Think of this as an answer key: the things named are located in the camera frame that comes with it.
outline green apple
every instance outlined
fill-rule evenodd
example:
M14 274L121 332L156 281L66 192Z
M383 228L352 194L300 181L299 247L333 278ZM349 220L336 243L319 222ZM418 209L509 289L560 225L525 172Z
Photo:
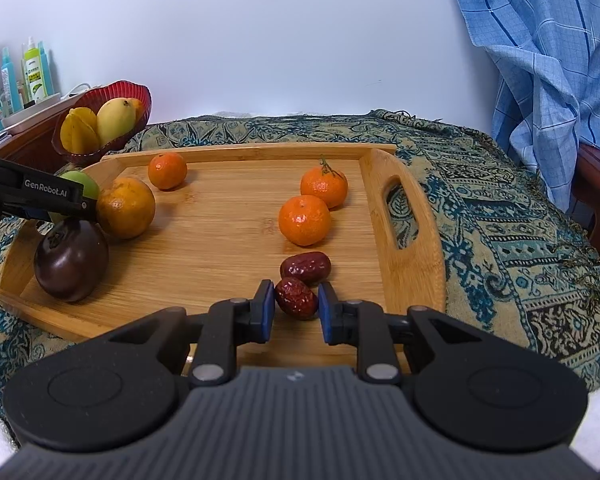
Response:
M84 188L82 190L82 196L85 196L87 198L93 198L94 200L98 199L98 195L100 194L100 187L98 186L98 184L96 184L96 181L93 180L86 173L73 170L63 173L62 175L60 175L60 177L82 184L82 187ZM49 218L51 218L51 221L54 224L57 224L59 221L65 218L65 216L58 213L49 212Z

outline yellow-green spray bottle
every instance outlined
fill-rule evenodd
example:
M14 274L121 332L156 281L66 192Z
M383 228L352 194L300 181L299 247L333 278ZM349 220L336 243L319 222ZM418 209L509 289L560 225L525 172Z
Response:
M29 93L35 102L46 97L45 84L42 75L40 51L29 36L29 49L24 53L25 83L29 85Z

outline wrinkled red date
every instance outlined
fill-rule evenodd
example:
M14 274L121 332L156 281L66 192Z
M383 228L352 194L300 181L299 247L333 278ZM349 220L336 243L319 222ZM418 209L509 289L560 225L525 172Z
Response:
M276 301L282 312L296 319L311 319L318 310L318 298L297 278L282 278L278 282Z
M320 251L289 256L280 265L280 278L297 278L307 285L325 280L330 272L331 261Z

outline paisley blanket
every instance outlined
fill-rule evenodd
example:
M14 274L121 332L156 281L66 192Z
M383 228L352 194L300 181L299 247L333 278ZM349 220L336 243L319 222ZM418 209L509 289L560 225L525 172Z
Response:
M485 134L375 110L366 116L198 117L148 127L122 152L240 142L390 142L433 209L447 312L552 358L600 387L600 259L585 234ZM398 243L417 226L402 188L388 197ZM0 270L20 225L0 224ZM0 309L1 391L20 367L68 343Z

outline red fruit bowl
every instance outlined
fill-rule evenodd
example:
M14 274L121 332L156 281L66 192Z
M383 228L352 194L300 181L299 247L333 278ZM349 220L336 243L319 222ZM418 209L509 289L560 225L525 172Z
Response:
M131 137L144 130L149 121L149 115L151 114L151 94L146 86L130 83L129 81L116 81L115 83L103 88L94 88L93 90L85 92L85 94L74 103L72 108L84 106L91 108L91 110L97 114L100 110L100 107L104 103L110 99L115 99L116 97L136 98L139 99L144 105L144 114L142 114L142 117L138 119L138 122L134 128L129 133L126 133L125 135L117 137L111 142L108 142L97 152L85 153L84 155L69 153L60 141L60 127L62 126L64 118L67 117L69 113L69 110L66 110L58 116L56 129L54 130L53 137L51 138L51 144L56 152L62 156L62 158L64 158L64 160L67 162L72 162L76 166L90 166L91 164L98 162L104 155L106 155L107 152L121 150Z

